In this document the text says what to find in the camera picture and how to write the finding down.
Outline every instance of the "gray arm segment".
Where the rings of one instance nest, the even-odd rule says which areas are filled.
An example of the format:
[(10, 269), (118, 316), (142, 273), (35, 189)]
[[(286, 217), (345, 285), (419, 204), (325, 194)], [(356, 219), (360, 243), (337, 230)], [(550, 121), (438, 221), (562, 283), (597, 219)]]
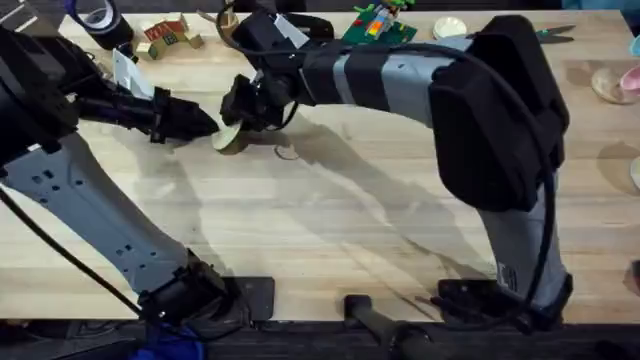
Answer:
[[(471, 43), (472, 40), (465, 37), (445, 38), (438, 42), (440, 45), (459, 50), (466, 50)], [(390, 113), (404, 115), (429, 128), (433, 127), (429, 87), (433, 82), (432, 77), (436, 69), (449, 65), (453, 61), (452, 59), (410, 53), (389, 55), (386, 62), (379, 65), (377, 69), (371, 70), (369, 68), (368, 74), (370, 76), (380, 77), (384, 89), (384, 94), (381, 95), (363, 94), (362, 92), (368, 88), (359, 86), (358, 81), (353, 78), (350, 83), (346, 67), (351, 56), (353, 53), (342, 55), (333, 65), (333, 80), (337, 96), (329, 98), (339, 98), (341, 104), (358, 106), (366, 106), (363, 103), (358, 103), (357, 99), (367, 96), (379, 100), (376, 104), (384, 103), (386, 100), (384, 106), (379, 109), (384, 108)], [(359, 76), (358, 80), (364, 77), (363, 74), (359, 74)], [(310, 81), (313, 81), (311, 78), (312, 76), (308, 76), (304, 79), (308, 87), (307, 91), (314, 99), (322, 98), (320, 94), (313, 93), (315, 84), (310, 84)], [(542, 241), (545, 212), (543, 194), (543, 190), (540, 189), (539, 200), (529, 212), (516, 210), (501, 213), (479, 211), (496, 258), (498, 284), (506, 294), (520, 300), (526, 297)], [(553, 303), (562, 289), (566, 276), (567, 272), (560, 258), (558, 237), (554, 232), (553, 244), (544, 276), (533, 302), (534, 306), (545, 307)]]
[(111, 181), (82, 137), (8, 163), (4, 185), (40, 203), (107, 258), (138, 294), (187, 265), (187, 249), (158, 229)]

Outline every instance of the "green lego baseplate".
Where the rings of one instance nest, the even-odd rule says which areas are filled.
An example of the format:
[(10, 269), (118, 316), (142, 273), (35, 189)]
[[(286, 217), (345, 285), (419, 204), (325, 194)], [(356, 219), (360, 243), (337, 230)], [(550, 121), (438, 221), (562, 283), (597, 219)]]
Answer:
[(375, 40), (372, 36), (367, 35), (369, 23), (375, 19), (375, 17), (376, 14), (373, 11), (361, 12), (356, 21), (354, 21), (351, 27), (345, 32), (342, 41), (352, 45), (371, 43), (397, 45), (410, 42), (418, 32), (416, 28), (396, 21), (391, 29), (382, 33), (378, 40)]

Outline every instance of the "gray robot arm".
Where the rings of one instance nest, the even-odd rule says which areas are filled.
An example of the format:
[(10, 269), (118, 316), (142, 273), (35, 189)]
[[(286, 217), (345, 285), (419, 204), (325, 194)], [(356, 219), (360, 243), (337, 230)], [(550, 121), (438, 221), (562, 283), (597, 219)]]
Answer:
[[(0, 43), (0, 182), (52, 212), (105, 256), (139, 295), (145, 318), (179, 324), (226, 304), (231, 298), (227, 279), (156, 227), (111, 181), (77, 132), (79, 116), (65, 95), (113, 105), (111, 95), (126, 92), (110, 92), (87, 56), (65, 39), (0, 28)], [(147, 100), (130, 96), (126, 103), (141, 101)], [(175, 104), (193, 109), (186, 102)], [(128, 120), (140, 125), (159, 119), (143, 126), (158, 138), (201, 134), (198, 127), (183, 131), (180, 124), (162, 125), (145, 106), (127, 107), (129, 114), (141, 114)]]
[[(499, 293), (476, 304), (478, 312), (490, 316), (497, 316), (498, 308), (508, 313), (527, 298), (543, 239), (542, 166), (531, 133), (486, 72), (420, 51), (420, 45), (404, 51), (387, 45), (345, 51), (339, 41), (318, 44), (281, 15), (267, 12), (244, 20), (233, 39), (259, 75), (253, 81), (236, 78), (223, 101), (225, 122), (242, 120), (253, 130), (264, 124), (280, 128), (282, 107), (295, 101), (351, 104), (432, 128), (440, 177), (457, 198), (478, 209), (497, 263), (493, 283), (443, 280), (440, 297), (465, 298), (468, 288)], [(483, 60), (515, 88), (536, 118), (542, 151), (556, 171), (569, 115), (531, 24), (522, 17), (496, 17), (474, 36), (437, 44)], [(290, 56), (281, 54), (287, 50), (293, 51)], [(532, 314), (542, 314), (537, 328), (558, 320), (572, 290), (555, 231), (542, 274), (530, 306)]]

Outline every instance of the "green-handled scissors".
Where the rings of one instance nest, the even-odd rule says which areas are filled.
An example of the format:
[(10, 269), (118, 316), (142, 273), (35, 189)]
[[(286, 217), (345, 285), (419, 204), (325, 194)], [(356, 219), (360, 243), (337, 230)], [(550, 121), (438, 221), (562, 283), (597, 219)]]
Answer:
[(557, 34), (562, 34), (564, 32), (573, 30), (575, 25), (566, 25), (559, 26), (556, 28), (544, 29), (540, 31), (536, 31), (536, 35), (538, 36), (538, 40), (540, 40), (541, 44), (560, 44), (569, 41), (573, 41), (574, 39), (569, 36), (556, 36)]

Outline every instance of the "wooden table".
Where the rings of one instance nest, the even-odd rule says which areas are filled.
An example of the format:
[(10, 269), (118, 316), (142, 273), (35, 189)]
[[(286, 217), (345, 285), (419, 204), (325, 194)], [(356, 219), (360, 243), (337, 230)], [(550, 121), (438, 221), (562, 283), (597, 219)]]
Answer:
[[(472, 31), (497, 14), (447, 13)], [(355, 17), (320, 15), (338, 33)], [(402, 17), (424, 40), (442, 15)], [(575, 276), (565, 317), (640, 323), (640, 298), (626, 278), (631, 261), (640, 259), (640, 199), (628, 176), (630, 161), (640, 156), (640, 107), (607, 104), (590, 88), (596, 69), (637, 63), (627, 50), (631, 35), (614, 11), (526, 16), (538, 28), (577, 25), (576, 41), (545, 45), (572, 114), (558, 198), (563, 258)], [(160, 17), (127, 16), (132, 25)], [(234, 76), (253, 71), (242, 55), (220, 45), (210, 23), (187, 19), (206, 47), (177, 45), (163, 60), (140, 67), (152, 83), (216, 115)], [(69, 18), (60, 32), (108, 62), (110, 55)], [(394, 318), (437, 320), (436, 309), (412, 304), (416, 295), (433, 294), (442, 278), (495, 276), (479, 217), (443, 187), (431, 131), (409, 119), (344, 106), (303, 107), (283, 134), (255, 137), (235, 156), (216, 153), (209, 139), (176, 148), (148, 144), (136, 131), (89, 123), (80, 128), (105, 170), (162, 229), (227, 274), (275, 277), (275, 319), (340, 320), (342, 297), (367, 293)], [(292, 146), (300, 158), (281, 160), (275, 146)], [(82, 261), (135, 299), (96, 251), (38, 205), (19, 200)], [(133, 316), (4, 207), (0, 219), (0, 318)]]

